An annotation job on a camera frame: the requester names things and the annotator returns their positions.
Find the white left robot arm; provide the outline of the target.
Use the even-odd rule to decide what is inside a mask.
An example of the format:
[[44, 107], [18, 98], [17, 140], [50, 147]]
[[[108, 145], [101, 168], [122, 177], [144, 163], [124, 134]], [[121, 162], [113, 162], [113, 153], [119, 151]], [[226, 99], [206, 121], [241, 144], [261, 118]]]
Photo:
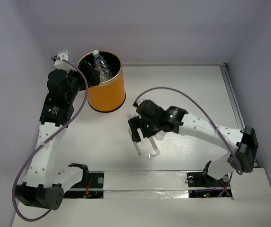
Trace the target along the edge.
[[88, 184], [87, 165], [72, 163], [66, 170], [56, 172], [55, 164], [68, 125], [80, 113], [73, 107], [78, 92], [99, 83], [99, 72], [88, 61], [75, 67], [67, 60], [55, 60], [55, 70], [48, 74], [36, 152], [26, 162], [29, 168], [23, 182], [14, 184], [14, 199], [25, 206], [57, 210], [71, 187]]

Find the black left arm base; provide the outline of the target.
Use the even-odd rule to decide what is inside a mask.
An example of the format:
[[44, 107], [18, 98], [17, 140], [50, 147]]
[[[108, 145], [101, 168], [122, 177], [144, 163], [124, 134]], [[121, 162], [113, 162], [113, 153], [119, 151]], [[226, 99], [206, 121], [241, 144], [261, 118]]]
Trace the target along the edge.
[[72, 163], [69, 167], [82, 169], [82, 180], [74, 184], [65, 194], [65, 199], [102, 199], [104, 172], [89, 171], [84, 164]]

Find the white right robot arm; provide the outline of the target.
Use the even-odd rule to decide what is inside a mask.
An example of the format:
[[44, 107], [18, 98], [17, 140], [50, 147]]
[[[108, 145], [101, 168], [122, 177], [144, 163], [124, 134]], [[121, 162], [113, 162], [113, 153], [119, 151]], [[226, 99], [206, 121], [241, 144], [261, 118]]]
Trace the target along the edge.
[[225, 149], [225, 155], [205, 165], [200, 179], [206, 185], [213, 185], [224, 175], [236, 171], [253, 171], [258, 141], [252, 127], [241, 130], [216, 125], [180, 107], [163, 109], [151, 100], [137, 104], [136, 111], [127, 117], [133, 145], [139, 155], [147, 158], [160, 154], [155, 140], [163, 139], [169, 132], [198, 138]]

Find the clear bottle white cap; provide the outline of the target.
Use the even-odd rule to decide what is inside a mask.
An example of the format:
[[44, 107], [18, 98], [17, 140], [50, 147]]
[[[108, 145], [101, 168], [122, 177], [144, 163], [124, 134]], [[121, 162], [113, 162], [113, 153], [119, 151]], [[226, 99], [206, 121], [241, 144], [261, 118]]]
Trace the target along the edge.
[[100, 72], [100, 82], [106, 82], [112, 79], [113, 74], [105, 58], [102, 55], [100, 55], [98, 50], [94, 50], [92, 52], [92, 55], [94, 57], [95, 68], [98, 69]]

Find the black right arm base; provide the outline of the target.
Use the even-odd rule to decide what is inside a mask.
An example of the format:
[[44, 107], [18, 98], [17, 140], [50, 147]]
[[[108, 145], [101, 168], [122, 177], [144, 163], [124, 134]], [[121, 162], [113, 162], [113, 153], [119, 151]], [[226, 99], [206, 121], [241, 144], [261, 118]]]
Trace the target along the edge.
[[185, 183], [188, 185], [189, 198], [232, 198], [230, 189], [231, 176], [225, 175], [227, 180], [223, 178], [217, 180], [210, 177], [208, 173], [211, 161], [207, 162], [203, 171], [187, 172]]

